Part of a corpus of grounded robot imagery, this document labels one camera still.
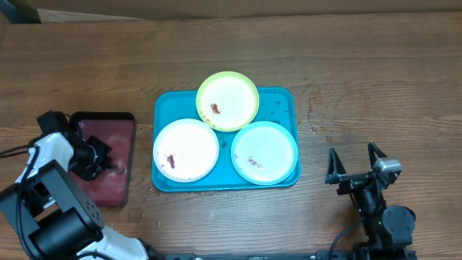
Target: plate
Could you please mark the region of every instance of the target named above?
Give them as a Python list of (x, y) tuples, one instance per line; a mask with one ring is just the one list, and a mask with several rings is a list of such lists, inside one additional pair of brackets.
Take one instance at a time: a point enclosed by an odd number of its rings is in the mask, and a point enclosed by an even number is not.
[(258, 112), (259, 96), (246, 76), (222, 71), (200, 86), (196, 109), (202, 121), (218, 131), (237, 131), (247, 126)]
[(247, 181), (273, 185), (287, 178), (298, 161), (294, 137), (277, 123), (251, 123), (237, 133), (231, 146), (236, 171)]
[(207, 175), (218, 159), (217, 135), (204, 122), (181, 119), (168, 124), (152, 148), (154, 163), (165, 177), (191, 182)]

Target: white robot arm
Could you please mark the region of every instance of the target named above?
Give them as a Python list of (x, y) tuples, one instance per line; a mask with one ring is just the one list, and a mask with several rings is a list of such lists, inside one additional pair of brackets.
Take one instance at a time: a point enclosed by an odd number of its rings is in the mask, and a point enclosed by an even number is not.
[[(30, 145), (24, 172), (0, 193), (0, 210), (21, 233), (26, 253), (40, 260), (163, 260), (142, 241), (105, 226), (99, 209), (69, 177), (72, 169), (83, 178), (96, 178), (108, 162), (110, 147), (97, 139), (90, 141), (91, 137), (85, 143), (63, 118), (52, 111), (38, 118), (43, 134)], [(52, 204), (59, 209), (37, 222), (34, 217)]]

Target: cardboard box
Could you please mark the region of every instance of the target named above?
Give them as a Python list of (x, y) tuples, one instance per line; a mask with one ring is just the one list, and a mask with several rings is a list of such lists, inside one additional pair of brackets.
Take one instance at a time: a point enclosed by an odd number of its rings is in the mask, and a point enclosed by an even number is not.
[(460, 0), (11, 0), (32, 8), (139, 19), (462, 11)]

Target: red stain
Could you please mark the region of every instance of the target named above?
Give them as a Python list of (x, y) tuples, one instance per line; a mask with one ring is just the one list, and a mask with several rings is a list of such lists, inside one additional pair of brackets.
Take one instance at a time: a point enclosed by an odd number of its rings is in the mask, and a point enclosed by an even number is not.
[(252, 157), (248, 158), (248, 162), (250, 162), (253, 166), (255, 167), (258, 167), (258, 168), (262, 168), (262, 164), (260, 164), (259, 162), (255, 161), (254, 159), (252, 159)]
[(220, 114), (220, 113), (221, 113), (220, 109), (218, 109), (218, 105), (217, 105), (217, 104), (211, 104), (211, 105), (210, 105), (210, 108), (211, 108), (212, 111), (214, 111), (214, 113), (216, 113), (216, 114)]
[(167, 161), (170, 163), (170, 167), (172, 169), (175, 169), (175, 161), (173, 160), (173, 155), (170, 155), (169, 157), (167, 157)]

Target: yellow-rimmed plate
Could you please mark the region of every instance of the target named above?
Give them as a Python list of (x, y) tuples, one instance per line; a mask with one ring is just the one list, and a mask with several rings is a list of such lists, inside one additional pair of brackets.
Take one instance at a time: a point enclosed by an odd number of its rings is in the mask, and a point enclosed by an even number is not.
[(196, 96), (202, 121), (218, 131), (237, 131), (258, 112), (260, 99), (254, 83), (246, 76), (222, 71), (208, 77)]

